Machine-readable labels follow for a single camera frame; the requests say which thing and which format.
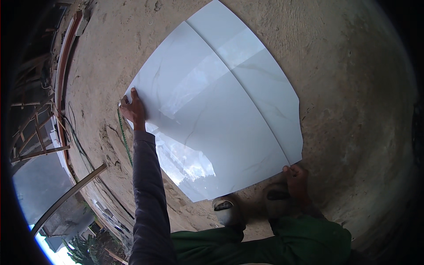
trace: person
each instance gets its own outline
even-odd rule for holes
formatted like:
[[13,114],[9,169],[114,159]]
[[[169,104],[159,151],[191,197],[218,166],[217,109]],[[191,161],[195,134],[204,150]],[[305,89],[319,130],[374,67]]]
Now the person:
[[[227,195],[212,202],[224,225],[198,232],[170,233],[165,190],[156,154],[155,136],[145,130],[144,107],[134,88],[132,103],[124,96],[120,110],[134,124],[133,188],[136,204],[134,244],[129,264],[344,264],[351,252],[351,234],[325,219],[308,196],[308,171],[284,166],[287,183],[264,190],[274,236],[242,242],[245,223],[236,200]],[[287,216],[297,200],[302,214]]]

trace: concrete floor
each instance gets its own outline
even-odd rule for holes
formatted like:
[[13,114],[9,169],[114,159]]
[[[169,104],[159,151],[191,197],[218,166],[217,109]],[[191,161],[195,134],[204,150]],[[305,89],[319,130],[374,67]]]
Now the concrete floor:
[[[77,42],[66,105],[82,146],[95,166],[108,163],[101,177],[130,213],[131,166],[117,103],[163,39],[207,2],[94,0]],[[222,2],[265,44],[299,97],[301,164],[310,171],[312,199],[352,233],[353,248],[373,246],[375,254],[411,203],[416,183],[410,138],[416,84],[393,26],[365,0]],[[68,23],[69,17],[61,28]],[[126,135],[131,144],[127,125]],[[88,174],[74,146],[70,160],[78,178]],[[245,240],[272,235],[260,199],[266,183],[279,177],[237,192],[249,220]],[[172,231],[218,226],[210,202],[191,203],[166,175],[164,183]],[[82,193],[94,211],[92,200],[102,201],[131,230],[134,221],[98,183]],[[131,244],[130,235],[118,235]]]

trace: dark gray sleeve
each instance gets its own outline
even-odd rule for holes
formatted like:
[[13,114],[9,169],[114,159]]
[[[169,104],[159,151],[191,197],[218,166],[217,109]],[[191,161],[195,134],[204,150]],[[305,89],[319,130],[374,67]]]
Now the dark gray sleeve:
[[177,264],[154,135],[134,131],[133,163],[136,221],[129,264]]
[[310,204],[302,211],[304,215],[309,215],[317,219],[326,219],[317,206]]

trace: green pants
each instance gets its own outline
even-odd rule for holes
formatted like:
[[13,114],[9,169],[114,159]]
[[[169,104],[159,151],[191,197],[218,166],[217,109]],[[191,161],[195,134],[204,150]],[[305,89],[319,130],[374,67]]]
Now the green pants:
[[171,234],[178,263],[196,265],[344,264],[351,234],[340,225],[307,215],[270,222],[274,236],[242,242],[243,232],[229,227]]

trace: hand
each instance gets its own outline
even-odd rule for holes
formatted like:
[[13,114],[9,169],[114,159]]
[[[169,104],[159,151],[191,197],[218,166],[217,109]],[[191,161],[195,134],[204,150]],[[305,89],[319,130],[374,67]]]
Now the hand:
[[309,172],[296,164],[291,167],[284,166],[283,172],[286,174],[290,196],[298,199],[302,208],[311,204],[307,190]]
[[146,131],[144,106],[135,88],[131,88],[132,103],[129,104],[127,95],[121,99],[119,110],[122,115],[134,124],[134,131]]

